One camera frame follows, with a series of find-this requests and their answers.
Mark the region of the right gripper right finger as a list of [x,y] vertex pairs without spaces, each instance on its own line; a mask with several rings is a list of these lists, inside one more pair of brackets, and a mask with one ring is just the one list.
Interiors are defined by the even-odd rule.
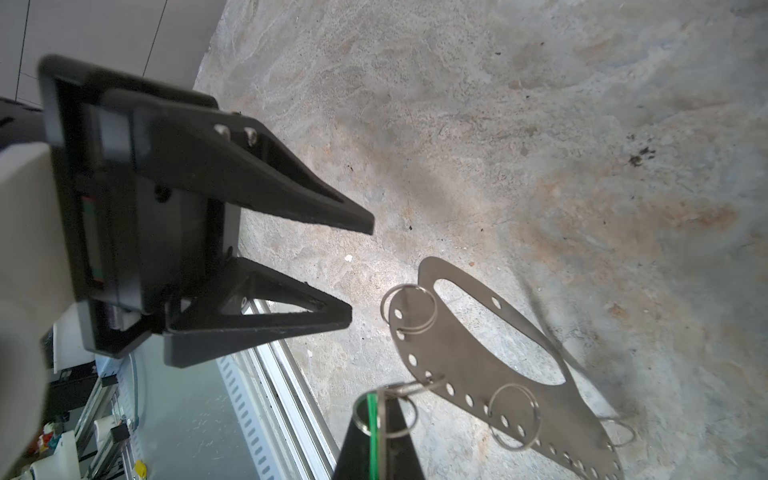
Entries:
[[390,396],[380,401],[380,478],[425,479],[400,400]]

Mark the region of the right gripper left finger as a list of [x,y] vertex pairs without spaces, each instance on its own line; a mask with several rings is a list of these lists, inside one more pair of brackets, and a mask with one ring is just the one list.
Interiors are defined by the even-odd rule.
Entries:
[[351,417],[332,475],[333,480],[370,479],[370,434],[363,419],[364,416],[359,413]]

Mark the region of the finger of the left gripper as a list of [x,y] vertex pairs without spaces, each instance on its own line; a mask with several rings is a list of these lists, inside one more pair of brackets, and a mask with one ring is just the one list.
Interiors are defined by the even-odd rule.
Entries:
[[374,215],[315,175],[259,121],[112,89],[127,116],[134,171],[162,186],[307,224],[370,235]]
[[276,340],[346,329],[351,321],[348,303],[235,257],[166,321],[164,362],[186,368]]

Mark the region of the metal key holder plate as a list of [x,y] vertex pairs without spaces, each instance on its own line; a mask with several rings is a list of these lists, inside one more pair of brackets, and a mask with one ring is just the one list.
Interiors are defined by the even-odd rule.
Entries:
[[[546,385],[492,354],[437,294],[448,281],[543,348],[564,382]],[[397,351],[423,387],[484,422],[492,434],[516,440],[583,479],[622,479],[615,444],[582,399],[554,345],[501,295],[438,257],[423,259],[414,284],[388,290],[380,303]]]

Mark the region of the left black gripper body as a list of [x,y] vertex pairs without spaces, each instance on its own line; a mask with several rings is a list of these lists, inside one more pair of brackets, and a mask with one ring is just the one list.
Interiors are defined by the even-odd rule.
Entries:
[[61,55],[38,66],[43,121],[78,319],[88,351],[122,358],[162,333],[192,289],[231,258],[241,211],[139,175],[110,90],[215,108],[206,94]]

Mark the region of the green plastic key tag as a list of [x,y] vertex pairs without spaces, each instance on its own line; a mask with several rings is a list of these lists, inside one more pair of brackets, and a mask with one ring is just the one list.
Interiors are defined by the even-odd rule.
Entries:
[[380,392],[368,393],[367,400],[367,413],[368,413],[368,430],[370,432],[370,446],[369,446],[369,479],[378,480],[380,477],[380,461],[379,461],[379,444],[380,444],[380,414],[379,414],[379,400]]

